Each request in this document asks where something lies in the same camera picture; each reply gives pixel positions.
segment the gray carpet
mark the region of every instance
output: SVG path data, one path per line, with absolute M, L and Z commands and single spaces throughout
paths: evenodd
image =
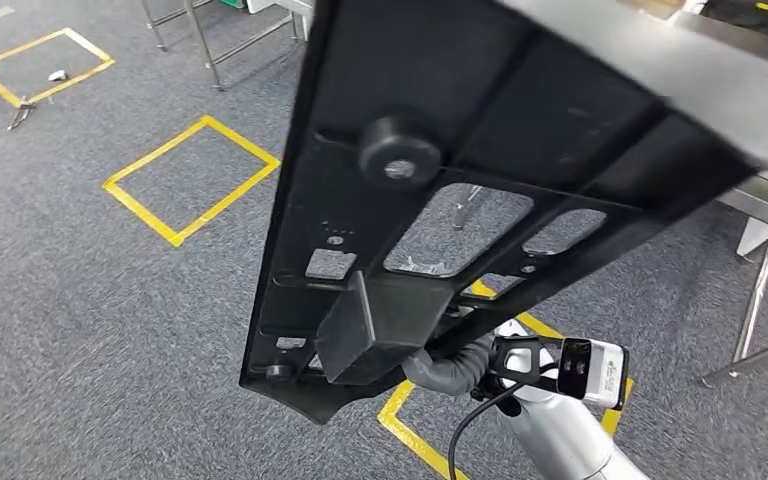
M 180 248 L 101 188 L 205 114 L 280 156 L 301 59 L 289 31 L 223 64 L 219 94 L 186 19 L 164 27 L 161 53 L 136 1 L 10 4 L 0 53 L 70 27 L 116 64 L 13 132 L 0 98 L 0 479 L 439 478 L 376 420 L 387 395 L 317 427 L 236 385 L 277 173 Z M 178 2 L 152 5 L 160 15 Z M 201 10 L 215 52 L 283 15 L 229 12 Z M 46 48 L 0 65 L 0 80 L 24 93 L 92 61 L 68 42 Z M 122 181 L 173 228 L 257 165 L 203 133 Z M 522 207 L 486 206 L 499 222 Z M 431 217 L 446 221 L 451 206 L 440 208 Z M 768 367 L 716 390 L 695 383 L 728 358 L 757 270 L 733 254 L 743 220 L 711 205 L 533 312 L 630 347 L 617 439 L 653 478 L 768 478 Z M 756 345 L 768 342 L 768 292 L 759 322 Z M 415 391 L 399 416 L 442 450 L 473 406 Z M 471 478 L 533 473 L 492 413 L 459 454 Z

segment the rectangular cutout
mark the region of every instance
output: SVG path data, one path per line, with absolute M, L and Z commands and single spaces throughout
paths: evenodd
M 357 255 L 344 253 L 338 250 L 317 248 L 310 256 L 305 275 L 310 278 L 325 280 L 342 280 L 346 278 Z
M 523 195 L 467 183 L 441 188 L 393 248 L 384 268 L 451 277 L 531 210 Z
M 461 292 L 461 296 L 495 300 L 511 287 L 523 281 L 520 277 L 485 273 Z
M 602 226 L 607 215 L 599 210 L 579 208 L 558 215 L 552 223 L 522 244 L 523 251 L 557 255 L 569 250 Z

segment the black plastic panel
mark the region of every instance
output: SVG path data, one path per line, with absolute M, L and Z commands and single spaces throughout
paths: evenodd
M 570 27 L 556 21 L 565 19 L 552 10 L 562 8 L 556 2 L 510 3 L 503 8 L 483 0 L 317 2 L 240 385 L 324 423 L 348 402 L 401 381 L 399 362 L 418 345 L 425 344 L 433 355 L 457 349 L 768 166 L 766 132 L 742 135 L 755 127 L 718 117 L 699 101 L 682 97 L 685 77 L 668 75 L 662 81 L 646 63 L 658 60 L 635 54 L 635 45 L 629 46 L 626 62 L 614 55 L 610 42 L 571 43 L 566 35 L 571 31 L 561 31 Z M 569 15 L 582 14 L 578 8 L 601 8 L 569 3 L 575 5 L 567 5 Z M 639 23 L 650 22 L 622 7 L 605 8 L 605 18 L 593 22 L 608 26 L 622 20 L 635 32 Z M 653 29 L 666 28 L 651 22 Z M 577 38 L 588 34 L 573 30 Z M 626 48 L 620 41 L 623 30 L 612 31 L 616 48 Z M 594 38 L 614 35 L 591 33 Z M 696 51 L 699 41 L 668 31 L 635 39 L 662 42 L 667 53 Z M 710 54 L 707 44 L 700 50 L 711 61 L 684 62 L 690 67 L 681 68 L 691 76 L 708 74 L 692 68 L 716 69 L 717 60 L 741 55 L 717 48 Z M 596 58 L 598 51 L 610 58 Z M 680 60 L 674 60 L 676 68 L 683 65 Z M 737 60 L 749 62 L 752 72 L 763 71 L 768 81 L 766 65 Z M 768 117 L 768 105 L 759 115 Z M 753 144 L 758 138 L 763 141 Z M 386 154 L 396 143 L 399 150 L 393 151 L 415 160 L 422 175 L 430 171 L 430 180 L 394 183 L 376 177 L 386 172 L 370 166 L 375 162 L 360 160 Z M 441 157 L 435 157 L 438 150 Z M 384 269 L 384 260 L 429 200 L 453 183 L 513 192 L 533 204 L 454 275 Z M 580 209 L 604 214 L 589 236 L 558 252 L 523 249 L 554 219 Z M 351 272 L 342 280 L 306 277 L 316 249 L 354 254 Z M 451 295 L 485 273 L 523 280 L 492 300 Z M 369 334 L 374 328 L 353 325 L 345 315 L 351 311 L 346 305 L 367 308 L 350 288 L 357 275 L 366 284 L 386 277 L 396 282 L 390 285 L 393 291 L 416 284 L 415 294 L 399 296 L 404 302 L 399 311 L 416 306 L 417 312 L 421 307 L 445 313 L 423 314 L 427 318 L 417 318 L 417 328 L 394 324 L 404 335 L 389 331 L 376 343 Z M 411 282 L 417 276 L 426 278 Z M 447 292 L 437 298 L 451 301 L 445 308 L 434 306 L 436 300 L 423 306 L 422 289 Z M 376 304 L 371 302 L 356 321 L 387 323 L 389 307 Z M 329 315 L 339 321 L 320 330 Z M 334 341 L 343 329 L 360 333 Z M 318 337 L 318 331 L 331 338 Z M 282 349 L 276 345 L 279 337 L 307 341 L 301 348 Z M 316 345 L 336 349 L 318 353 L 327 360 L 322 367 L 328 377 L 343 384 L 327 382 L 326 372 L 309 366 Z

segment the yellow tape square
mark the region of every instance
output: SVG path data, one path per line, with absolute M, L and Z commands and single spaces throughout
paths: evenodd
M 471 289 L 472 293 L 479 296 L 493 298 L 495 295 L 495 292 L 484 285 L 481 280 L 477 280 L 472 285 Z M 527 312 L 520 313 L 517 315 L 516 319 L 537 335 L 555 338 L 564 337 L 557 330 L 546 325 L 540 320 L 537 320 Z M 631 387 L 633 384 L 634 382 L 631 380 L 631 378 L 629 378 L 626 382 L 625 408 L 628 408 L 628 398 L 629 395 L 631 395 Z M 384 426 L 384 428 L 389 430 L 390 433 L 398 438 L 400 442 L 405 444 L 406 447 L 410 448 L 419 458 L 427 463 L 429 467 L 433 468 L 443 478 L 448 479 L 449 462 L 446 460 L 446 457 L 437 452 L 437 450 L 434 450 L 434 447 L 429 445 L 428 442 L 423 440 L 422 437 L 417 435 L 416 432 L 410 429 L 410 427 L 402 423 L 402 421 L 399 420 L 396 416 L 396 414 L 399 413 L 399 410 L 402 408 L 402 405 L 404 405 L 407 401 L 411 392 L 413 392 L 413 389 L 414 384 L 407 380 L 396 387 L 396 391 L 393 392 L 393 395 L 389 400 L 387 400 L 387 403 L 384 404 L 384 408 L 382 408 L 381 412 L 378 413 L 378 421 L 381 423 L 381 425 Z M 602 428 L 609 434 L 613 435 L 617 430 L 617 424 L 620 421 L 621 414 L 622 412 L 617 412 L 614 410 L 606 411 L 602 416 Z M 469 480 L 469 477 L 467 477 L 458 469 L 455 469 L 455 474 L 458 480 Z
M 24 45 L 21 45 L 19 47 L 16 47 L 12 50 L 8 50 L 2 54 L 0 54 L 0 61 L 4 60 L 7 57 L 12 57 L 13 55 L 16 55 L 17 53 L 23 52 L 29 48 L 36 47 L 37 45 L 40 45 L 41 43 L 47 42 L 51 40 L 52 38 L 57 38 L 61 35 L 65 35 L 72 39 L 75 43 L 82 46 L 84 49 L 88 50 L 90 53 L 101 59 L 101 64 L 93 67 L 88 72 L 84 72 L 80 75 L 74 76 L 65 82 L 59 83 L 57 86 L 49 88 L 48 90 L 39 93 L 37 95 L 34 95 L 33 97 L 29 98 L 28 101 L 31 103 L 36 103 L 46 97 L 49 97 L 51 95 L 54 95 L 55 93 L 69 88 L 72 85 L 86 80 L 87 78 L 95 75 L 96 73 L 106 69 L 107 67 L 113 65 L 114 60 L 110 58 L 110 55 L 104 53 L 100 48 L 96 47 L 92 43 L 90 43 L 89 40 L 72 30 L 71 28 L 64 28 L 63 30 L 48 34 L 42 38 L 38 38 L 32 42 L 28 42 Z M 0 82 L 0 95 L 1 97 L 7 101 L 10 105 L 13 105 L 15 108 L 19 108 L 19 105 L 21 104 L 21 101 L 19 100 L 19 97 L 14 95 L 10 90 L 7 89 L 1 82 Z
M 228 138 L 229 140 L 237 144 L 243 150 L 246 150 L 252 155 L 259 158 L 266 165 L 260 170 L 258 170 L 257 173 L 249 177 L 249 179 L 243 182 L 239 187 L 235 188 L 231 193 L 226 195 L 225 198 L 223 198 L 222 200 L 219 200 L 215 205 L 210 207 L 205 213 L 203 213 L 200 217 L 198 217 L 193 223 L 187 225 L 181 231 L 176 232 L 171 227 L 169 227 L 166 223 L 164 223 L 161 219 L 157 218 L 157 216 L 151 213 L 142 204 L 140 204 L 140 202 L 134 199 L 134 197 L 132 197 L 125 190 L 119 187 L 119 185 L 116 185 L 116 182 L 118 182 L 119 180 L 122 180 L 127 175 L 133 173 L 137 169 L 148 165 L 149 162 L 160 157 L 161 155 L 168 152 L 169 150 L 172 150 L 173 148 L 175 148 L 175 146 L 177 146 L 184 140 L 192 137 L 204 127 L 209 127 L 219 132 L 220 134 L 222 134 L 223 136 L 225 136 L 226 138 Z M 107 181 L 105 181 L 102 186 L 104 187 L 105 190 L 110 192 L 110 194 L 113 195 L 117 200 L 119 200 L 122 203 L 122 205 L 125 205 L 125 207 L 128 208 L 128 210 L 134 212 L 134 214 L 137 217 L 139 217 L 143 222 L 145 222 L 146 225 L 154 229 L 154 231 L 159 233 L 160 236 L 165 238 L 169 243 L 178 247 L 181 245 L 181 243 L 184 242 L 184 240 L 186 240 L 187 237 L 195 233 L 196 230 L 204 226 L 204 224 L 209 222 L 213 217 L 215 217 L 216 215 L 219 215 L 219 213 L 222 210 L 225 210 L 229 205 L 234 203 L 234 201 L 236 201 L 238 198 L 243 196 L 243 194 L 245 194 L 250 188 L 255 186 L 259 181 L 263 180 L 267 175 L 272 173 L 273 170 L 278 168 L 279 165 L 281 165 L 281 162 L 278 161 L 277 158 L 273 157 L 272 155 L 270 155 L 269 153 L 267 153 L 265 150 L 258 147 L 254 143 L 250 142 L 248 139 L 246 139 L 242 135 L 231 130 L 225 125 L 219 123 L 219 121 L 214 119 L 213 117 L 209 115 L 205 115 L 201 117 L 201 119 L 198 122 L 196 122 L 194 125 L 192 125 L 191 127 L 187 128 L 186 130 L 178 134 L 175 138 L 161 145 L 160 148 L 154 150 L 153 152 L 149 153 L 145 157 L 137 160 L 136 162 L 116 172 L 112 177 L 108 178 Z

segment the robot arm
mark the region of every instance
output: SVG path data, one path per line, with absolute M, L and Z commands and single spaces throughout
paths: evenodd
M 497 329 L 496 334 L 525 338 L 526 332 L 511 321 Z M 498 393 L 518 383 L 488 373 L 492 340 L 490 336 L 482 337 L 442 360 L 431 360 L 423 351 L 405 362 L 403 369 L 410 381 L 437 392 L 456 395 L 477 387 L 477 390 L 485 389 L 484 396 L 488 396 L 487 388 L 495 388 Z M 539 349 L 538 362 L 532 361 L 531 352 L 524 348 L 510 350 L 504 358 L 505 367 L 529 374 L 532 364 L 539 363 L 540 375 L 556 380 L 559 369 L 549 352 Z M 513 392 L 512 398 L 506 405 L 500 405 L 500 410 L 508 418 L 526 454 L 547 480 L 648 480 L 614 444 L 581 400 L 528 385 Z

